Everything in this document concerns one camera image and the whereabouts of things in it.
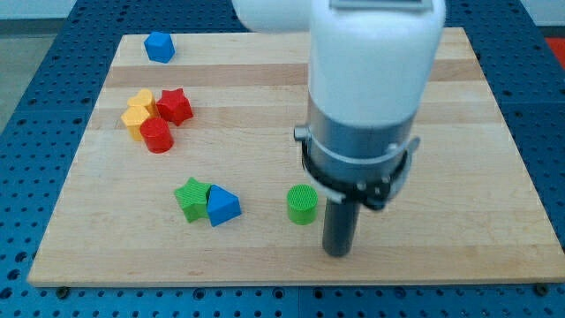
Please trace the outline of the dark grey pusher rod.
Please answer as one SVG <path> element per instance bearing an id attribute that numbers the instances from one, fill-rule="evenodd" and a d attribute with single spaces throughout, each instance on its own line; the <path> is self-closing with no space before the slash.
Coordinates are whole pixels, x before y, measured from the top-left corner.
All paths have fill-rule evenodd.
<path id="1" fill-rule="evenodd" d="M 327 199 L 322 237 L 322 247 L 327 254 L 342 257 L 350 252 L 358 214 L 356 201 L 338 203 Z"/>

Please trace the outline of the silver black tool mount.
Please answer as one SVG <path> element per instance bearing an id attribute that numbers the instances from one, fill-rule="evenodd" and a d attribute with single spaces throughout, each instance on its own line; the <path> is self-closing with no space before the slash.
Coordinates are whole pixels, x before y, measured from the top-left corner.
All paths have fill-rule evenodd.
<path id="1" fill-rule="evenodd" d="M 419 138 L 411 138 L 414 117 L 362 126 L 340 122 L 313 100 L 307 120 L 294 130 L 302 164 L 311 182 L 329 201 L 359 203 L 381 210 L 401 191 Z"/>

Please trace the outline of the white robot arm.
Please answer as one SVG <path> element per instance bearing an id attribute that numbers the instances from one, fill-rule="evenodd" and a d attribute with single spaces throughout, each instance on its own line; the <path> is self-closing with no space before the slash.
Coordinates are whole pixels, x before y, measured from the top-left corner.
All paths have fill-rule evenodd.
<path id="1" fill-rule="evenodd" d="M 419 140 L 411 126 L 446 18 L 443 0 L 234 0 L 256 33 L 310 35 L 307 120 L 294 130 L 308 177 L 327 199 L 322 245 L 352 246 L 361 207 L 402 189 Z"/>

